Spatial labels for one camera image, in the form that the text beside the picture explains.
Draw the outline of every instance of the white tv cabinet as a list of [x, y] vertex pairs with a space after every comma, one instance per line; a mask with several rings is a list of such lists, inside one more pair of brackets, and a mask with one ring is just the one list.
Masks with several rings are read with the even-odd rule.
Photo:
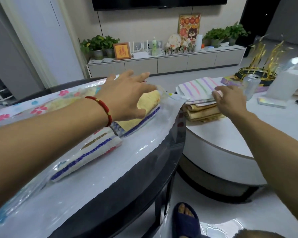
[[246, 47], [234, 45], [202, 49], [200, 52], [149, 56], [140, 59], [91, 60], [87, 69], [91, 78], [107, 77], [109, 74], [120, 74], [125, 70], [133, 69], [135, 74], [150, 72], [152, 76], [174, 72], [188, 72], [199, 69], [208, 69], [222, 66], [238, 65], [245, 53]]

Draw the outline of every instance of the bracelet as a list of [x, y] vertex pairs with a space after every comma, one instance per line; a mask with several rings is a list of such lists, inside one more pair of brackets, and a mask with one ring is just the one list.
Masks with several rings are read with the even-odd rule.
[[108, 116], [108, 124], [106, 127], [109, 127], [111, 125], [111, 122], [112, 122], [112, 118], [111, 118], [111, 115], [109, 113], [109, 108], [107, 107], [107, 105], [102, 101], [102, 100], [99, 100], [93, 96], [86, 96], [85, 98], [89, 98], [89, 99], [92, 99], [92, 100], [95, 100], [100, 106], [102, 106], [102, 108], [105, 110], [107, 116]]

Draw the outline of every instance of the black television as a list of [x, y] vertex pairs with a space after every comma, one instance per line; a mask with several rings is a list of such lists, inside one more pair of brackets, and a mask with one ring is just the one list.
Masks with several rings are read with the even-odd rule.
[[92, 0], [95, 11], [225, 5], [227, 0]]

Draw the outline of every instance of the green stripe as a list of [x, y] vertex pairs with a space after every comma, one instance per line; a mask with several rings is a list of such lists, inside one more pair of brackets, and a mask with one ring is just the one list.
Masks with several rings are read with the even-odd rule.
[[208, 95], [208, 93], [207, 93], [206, 89], [203, 87], [203, 85], [200, 84], [197, 80], [195, 80], [195, 81], [204, 90], [205, 94]]

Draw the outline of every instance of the cabinet drawer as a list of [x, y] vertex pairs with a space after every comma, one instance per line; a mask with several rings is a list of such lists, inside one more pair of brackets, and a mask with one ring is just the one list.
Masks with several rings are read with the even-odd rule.
[[187, 70], [214, 67], [216, 53], [190, 55]]
[[158, 73], [170, 73], [187, 69], [188, 56], [158, 58]]
[[135, 75], [139, 75], [145, 72], [150, 72], [150, 74], [157, 74], [158, 61], [156, 58], [148, 60], [128, 61], [125, 62], [125, 69], [132, 69]]
[[97, 64], [88, 66], [91, 78], [108, 77], [110, 74], [121, 74], [125, 71], [124, 62]]
[[225, 51], [218, 52], [215, 60], [215, 67], [239, 64], [243, 58], [245, 50], [233, 50], [233, 51]]

